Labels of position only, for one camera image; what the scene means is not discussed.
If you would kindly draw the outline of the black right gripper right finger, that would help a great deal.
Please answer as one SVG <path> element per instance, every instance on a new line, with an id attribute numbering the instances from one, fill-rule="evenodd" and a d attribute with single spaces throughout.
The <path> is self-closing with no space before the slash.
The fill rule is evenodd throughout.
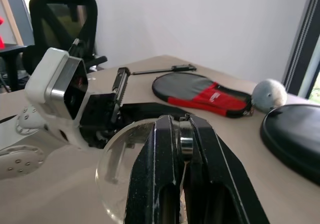
<path id="1" fill-rule="evenodd" d="M 184 184 L 188 224 L 270 224 L 241 161 L 208 121 L 187 120 L 194 138 Z"/>

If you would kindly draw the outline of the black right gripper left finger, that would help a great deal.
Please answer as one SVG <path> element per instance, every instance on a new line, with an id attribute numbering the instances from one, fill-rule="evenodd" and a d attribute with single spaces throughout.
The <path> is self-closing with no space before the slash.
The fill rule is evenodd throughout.
<path id="1" fill-rule="evenodd" d="M 130 175 L 124 224 L 179 224 L 180 168 L 172 117 L 151 127 Z"/>

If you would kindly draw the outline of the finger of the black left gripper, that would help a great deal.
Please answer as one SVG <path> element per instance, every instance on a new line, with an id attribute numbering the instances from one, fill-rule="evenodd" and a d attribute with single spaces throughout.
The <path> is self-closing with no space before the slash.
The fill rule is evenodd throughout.
<path id="1" fill-rule="evenodd" d="M 160 103 L 124 104 L 120 108 L 120 113 L 127 123 L 144 119 L 158 119 L 163 115 L 170 115 L 174 120 L 179 121 L 181 117 L 191 114 L 181 108 Z"/>
<path id="2" fill-rule="evenodd" d="M 122 104 L 123 96 L 125 94 L 128 78 L 130 75 L 131 73 L 129 71 L 129 68 L 127 67 L 118 68 L 116 78 L 112 86 L 112 92 L 115 93 L 115 96 L 116 96 L 115 100 L 119 106 L 121 106 Z"/>

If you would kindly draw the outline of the slim black tool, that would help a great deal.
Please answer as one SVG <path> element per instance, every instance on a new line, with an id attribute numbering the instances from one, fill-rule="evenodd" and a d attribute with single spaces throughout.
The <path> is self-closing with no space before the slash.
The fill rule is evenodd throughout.
<path id="1" fill-rule="evenodd" d="M 185 71 L 196 71 L 196 70 L 197 68 L 192 64 L 174 65 L 167 69 L 133 72 L 132 75 L 144 75 L 144 74 L 166 73 L 166 72 L 185 72 Z"/>

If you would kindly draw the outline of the red grey paddle case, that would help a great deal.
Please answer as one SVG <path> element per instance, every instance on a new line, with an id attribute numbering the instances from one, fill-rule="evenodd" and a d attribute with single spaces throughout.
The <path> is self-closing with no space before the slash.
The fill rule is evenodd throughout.
<path id="1" fill-rule="evenodd" d="M 168 73 L 157 77 L 151 88 L 156 97 L 169 104 L 228 118 L 251 116 L 254 111 L 250 94 L 227 88 L 198 74 Z"/>

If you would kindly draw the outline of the black office chair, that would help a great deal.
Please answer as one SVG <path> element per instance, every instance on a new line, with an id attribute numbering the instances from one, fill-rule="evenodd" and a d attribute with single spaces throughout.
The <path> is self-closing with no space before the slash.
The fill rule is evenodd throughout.
<path id="1" fill-rule="evenodd" d="M 50 47 L 69 50 L 75 39 L 86 70 L 107 61 L 95 52 L 98 9 L 96 0 L 30 0 L 29 14 L 34 44 L 22 53 L 22 63 L 31 75 Z"/>

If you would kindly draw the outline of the black round pad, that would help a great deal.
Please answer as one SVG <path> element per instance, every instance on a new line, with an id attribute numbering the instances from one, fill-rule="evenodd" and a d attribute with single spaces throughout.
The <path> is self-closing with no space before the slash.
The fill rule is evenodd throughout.
<path id="1" fill-rule="evenodd" d="M 320 186 L 320 105 L 270 109 L 259 131 L 263 144 L 279 161 Z"/>

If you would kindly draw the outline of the grey fuzzy ball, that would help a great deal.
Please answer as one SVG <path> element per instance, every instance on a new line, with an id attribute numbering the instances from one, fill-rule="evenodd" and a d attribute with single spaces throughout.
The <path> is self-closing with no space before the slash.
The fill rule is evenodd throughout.
<path id="1" fill-rule="evenodd" d="M 254 107 L 263 113 L 268 113 L 274 108 L 283 106 L 288 98 L 284 85 L 273 79 L 259 82 L 251 96 Z"/>

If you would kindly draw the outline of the black side desk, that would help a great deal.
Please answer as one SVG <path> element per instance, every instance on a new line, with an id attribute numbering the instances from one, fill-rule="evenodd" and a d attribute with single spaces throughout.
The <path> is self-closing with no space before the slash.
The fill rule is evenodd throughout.
<path id="1" fill-rule="evenodd" d="M 7 82 L 12 92 L 21 90 L 29 78 L 29 74 L 25 70 L 18 70 L 16 61 L 25 48 L 26 46 L 9 45 L 0 49 L 0 57 L 4 60 Z"/>

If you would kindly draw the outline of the red plastic object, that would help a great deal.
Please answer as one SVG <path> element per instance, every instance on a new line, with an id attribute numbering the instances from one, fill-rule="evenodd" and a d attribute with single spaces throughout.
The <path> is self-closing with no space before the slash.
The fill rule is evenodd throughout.
<path id="1" fill-rule="evenodd" d="M 0 26 L 4 23 L 4 20 L 2 17 L 0 17 Z M 0 50 L 4 49 L 5 48 L 5 44 L 4 44 L 4 41 L 2 39 L 2 36 L 0 34 Z"/>

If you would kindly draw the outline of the wooden shelf frame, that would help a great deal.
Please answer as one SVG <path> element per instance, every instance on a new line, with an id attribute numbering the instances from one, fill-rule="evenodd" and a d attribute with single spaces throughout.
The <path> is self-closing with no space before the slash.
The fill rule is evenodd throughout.
<path id="1" fill-rule="evenodd" d="M 23 40 L 8 0 L 0 0 L 0 17 L 4 20 L 0 26 L 0 34 L 5 47 L 9 45 L 23 45 Z"/>

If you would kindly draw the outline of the dark window frame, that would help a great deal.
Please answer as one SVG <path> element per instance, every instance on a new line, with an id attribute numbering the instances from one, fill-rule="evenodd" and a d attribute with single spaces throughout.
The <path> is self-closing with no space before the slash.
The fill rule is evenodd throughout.
<path id="1" fill-rule="evenodd" d="M 288 93 L 307 98 L 320 72 L 320 0 L 307 0 L 284 77 Z"/>

